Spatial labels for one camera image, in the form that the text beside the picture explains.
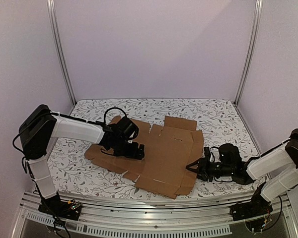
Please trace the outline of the brown cardboard box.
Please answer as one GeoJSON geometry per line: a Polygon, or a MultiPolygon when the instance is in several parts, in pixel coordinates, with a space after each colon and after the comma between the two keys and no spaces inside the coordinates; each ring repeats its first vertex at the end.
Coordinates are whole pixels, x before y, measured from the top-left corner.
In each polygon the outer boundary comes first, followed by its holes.
{"type": "Polygon", "coordinates": [[[196,175],[186,169],[203,153],[204,137],[197,122],[165,116],[164,125],[134,119],[139,128],[135,139],[145,146],[142,160],[113,157],[92,144],[85,158],[93,164],[122,174],[135,182],[135,187],[175,199],[192,191],[196,175]]]}

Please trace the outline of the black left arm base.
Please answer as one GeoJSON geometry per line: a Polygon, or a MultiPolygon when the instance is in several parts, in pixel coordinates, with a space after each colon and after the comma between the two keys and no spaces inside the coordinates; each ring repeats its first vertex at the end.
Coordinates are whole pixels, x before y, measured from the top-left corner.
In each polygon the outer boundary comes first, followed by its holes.
{"type": "Polygon", "coordinates": [[[82,203],[75,199],[62,201],[59,194],[51,198],[41,197],[41,203],[38,210],[59,218],[78,221],[82,209],[82,203]]]}

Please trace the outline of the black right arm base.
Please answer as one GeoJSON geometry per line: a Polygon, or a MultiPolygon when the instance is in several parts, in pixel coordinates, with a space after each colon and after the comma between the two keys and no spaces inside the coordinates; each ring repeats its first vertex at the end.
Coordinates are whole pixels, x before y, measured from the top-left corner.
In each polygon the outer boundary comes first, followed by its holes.
{"type": "Polygon", "coordinates": [[[244,220],[273,211],[271,202],[261,196],[261,191],[266,182],[257,187],[249,202],[238,202],[229,208],[229,213],[234,221],[244,220]]]}

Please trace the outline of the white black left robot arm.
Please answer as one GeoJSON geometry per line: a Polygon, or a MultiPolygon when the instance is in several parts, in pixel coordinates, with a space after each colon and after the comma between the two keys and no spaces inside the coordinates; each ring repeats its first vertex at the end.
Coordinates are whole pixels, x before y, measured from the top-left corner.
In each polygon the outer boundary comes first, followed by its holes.
{"type": "Polygon", "coordinates": [[[86,141],[101,146],[101,152],[112,150],[111,156],[142,160],[145,146],[134,140],[139,134],[138,126],[124,115],[116,123],[90,121],[53,112],[47,105],[39,105],[19,127],[12,140],[13,147],[22,153],[26,168],[37,186],[44,206],[53,215],[60,215],[64,205],[48,167],[47,148],[54,138],[86,141]]]}

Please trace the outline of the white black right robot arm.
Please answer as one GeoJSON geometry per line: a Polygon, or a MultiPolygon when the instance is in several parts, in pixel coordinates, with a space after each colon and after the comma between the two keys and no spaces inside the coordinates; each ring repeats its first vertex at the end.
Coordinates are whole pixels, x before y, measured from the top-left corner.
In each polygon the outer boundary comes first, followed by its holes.
{"type": "Polygon", "coordinates": [[[217,149],[218,162],[210,161],[211,150],[205,147],[203,157],[188,164],[186,169],[194,172],[202,181],[231,177],[237,184],[248,185],[272,171],[286,167],[278,176],[256,189],[251,202],[247,204],[247,212],[251,216],[258,216],[265,210],[266,204],[298,185],[298,128],[279,145],[246,162],[242,160],[238,147],[230,143],[217,149]]]}

